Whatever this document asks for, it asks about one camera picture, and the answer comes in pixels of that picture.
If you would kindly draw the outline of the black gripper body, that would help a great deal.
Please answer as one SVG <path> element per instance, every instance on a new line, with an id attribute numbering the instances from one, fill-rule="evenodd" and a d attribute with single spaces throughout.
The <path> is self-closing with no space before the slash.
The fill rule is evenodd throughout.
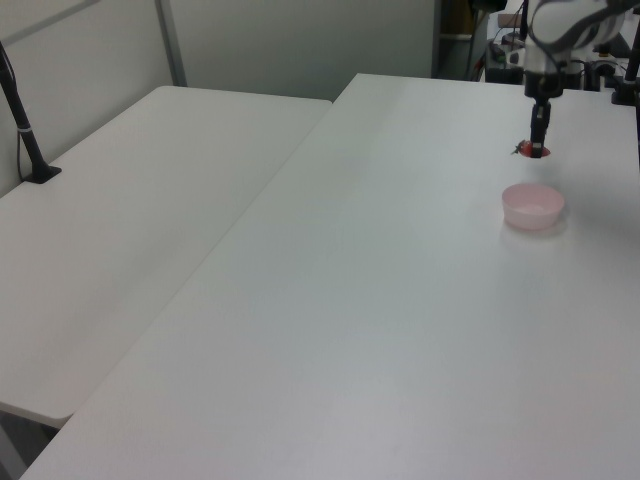
<path id="1" fill-rule="evenodd" d="M 565 73 L 538 73 L 526 70 L 524 72 L 524 93 L 536 103 L 546 103 L 550 99 L 563 94 Z"/>

